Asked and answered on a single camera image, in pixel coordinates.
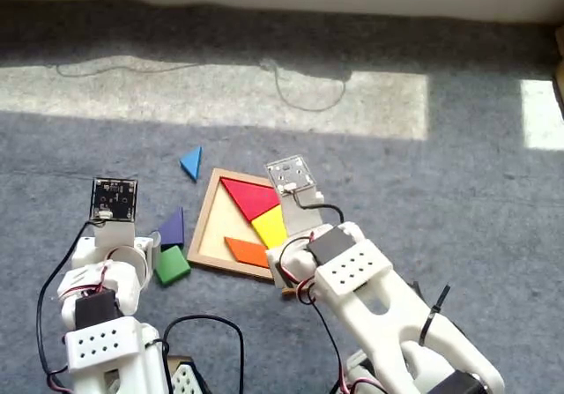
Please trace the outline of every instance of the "purple triangle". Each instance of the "purple triangle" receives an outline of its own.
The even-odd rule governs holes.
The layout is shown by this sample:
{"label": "purple triangle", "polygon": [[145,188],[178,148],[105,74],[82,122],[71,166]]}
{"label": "purple triangle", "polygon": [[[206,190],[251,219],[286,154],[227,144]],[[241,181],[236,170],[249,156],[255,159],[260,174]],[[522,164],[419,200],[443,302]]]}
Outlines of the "purple triangle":
{"label": "purple triangle", "polygon": [[184,213],[181,207],[159,228],[161,246],[184,245]]}

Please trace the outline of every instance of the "green tangram piece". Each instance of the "green tangram piece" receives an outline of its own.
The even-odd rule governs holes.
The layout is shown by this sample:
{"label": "green tangram piece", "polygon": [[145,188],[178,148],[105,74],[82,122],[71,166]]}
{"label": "green tangram piece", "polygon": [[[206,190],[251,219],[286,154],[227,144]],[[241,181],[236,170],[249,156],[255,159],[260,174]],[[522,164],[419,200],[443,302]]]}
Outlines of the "green tangram piece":
{"label": "green tangram piece", "polygon": [[167,286],[190,273],[190,265],[186,262],[178,246],[171,247],[160,254],[159,266],[155,270],[160,282]]}

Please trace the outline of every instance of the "gray carpet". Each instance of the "gray carpet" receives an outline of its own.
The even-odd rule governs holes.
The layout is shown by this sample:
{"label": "gray carpet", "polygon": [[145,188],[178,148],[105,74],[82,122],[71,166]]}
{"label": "gray carpet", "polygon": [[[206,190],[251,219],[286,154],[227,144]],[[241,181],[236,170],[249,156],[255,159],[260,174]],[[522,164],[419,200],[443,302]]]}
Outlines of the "gray carpet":
{"label": "gray carpet", "polygon": [[[87,217],[92,176],[139,180],[140,234],[182,205],[190,238],[214,167],[261,175],[264,162],[294,153],[426,297],[452,285],[444,312],[508,392],[563,391],[552,28],[122,1],[6,2],[0,22],[1,392],[47,392],[35,301]],[[303,107],[330,104],[343,81],[345,96],[320,114],[289,108],[264,59]],[[198,66],[61,75],[179,63]],[[197,184],[177,164],[195,145]],[[55,288],[44,309],[53,368],[64,364]],[[314,311],[281,301],[274,286],[199,268],[169,288],[153,281],[137,318],[162,331],[192,313],[241,326],[247,393],[325,393],[337,377]],[[355,351],[329,318],[343,354]],[[230,331],[187,323],[172,352],[193,355],[213,392],[236,392]]]}

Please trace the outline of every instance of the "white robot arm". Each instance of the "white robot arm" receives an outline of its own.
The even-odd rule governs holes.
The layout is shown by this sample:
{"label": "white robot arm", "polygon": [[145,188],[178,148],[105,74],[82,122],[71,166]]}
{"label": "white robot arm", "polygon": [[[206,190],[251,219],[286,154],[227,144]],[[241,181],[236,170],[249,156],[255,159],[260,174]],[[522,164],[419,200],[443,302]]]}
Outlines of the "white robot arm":
{"label": "white robot arm", "polygon": [[[309,284],[316,299],[324,301],[356,338],[364,354],[348,361],[351,390],[503,394],[495,367],[447,317],[421,300],[356,224],[322,223],[316,199],[323,196],[316,192],[302,157],[273,162],[267,171],[289,235],[283,246],[267,252],[275,281],[280,287],[304,281],[298,295]],[[311,203],[304,203],[305,198]],[[370,310],[368,300],[374,297],[386,313]],[[374,375],[357,366],[364,357]],[[358,384],[356,390],[360,377],[371,378],[373,384]]]}
{"label": "white robot arm", "polygon": [[[169,394],[189,387],[188,392],[202,392],[189,365],[182,364],[170,378],[164,365],[164,341],[150,324],[132,316],[160,257],[159,233],[135,236],[136,199],[136,181],[93,181],[90,223],[94,237],[79,238],[73,245],[72,269],[57,289],[63,321],[70,330],[64,344],[73,389],[58,386],[58,378],[48,375],[51,390]],[[41,328],[38,343],[47,373]]]}

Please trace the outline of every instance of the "orange triangle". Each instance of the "orange triangle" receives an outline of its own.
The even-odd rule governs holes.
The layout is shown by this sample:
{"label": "orange triangle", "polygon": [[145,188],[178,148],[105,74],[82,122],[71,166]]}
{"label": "orange triangle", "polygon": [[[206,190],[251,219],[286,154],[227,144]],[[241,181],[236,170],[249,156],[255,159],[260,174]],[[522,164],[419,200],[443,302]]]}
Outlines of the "orange triangle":
{"label": "orange triangle", "polygon": [[280,203],[272,187],[230,178],[221,178],[221,182],[248,222]]}
{"label": "orange triangle", "polygon": [[237,262],[242,264],[253,264],[262,268],[268,268],[266,248],[253,242],[245,242],[236,238],[226,237],[227,247],[231,250]]}

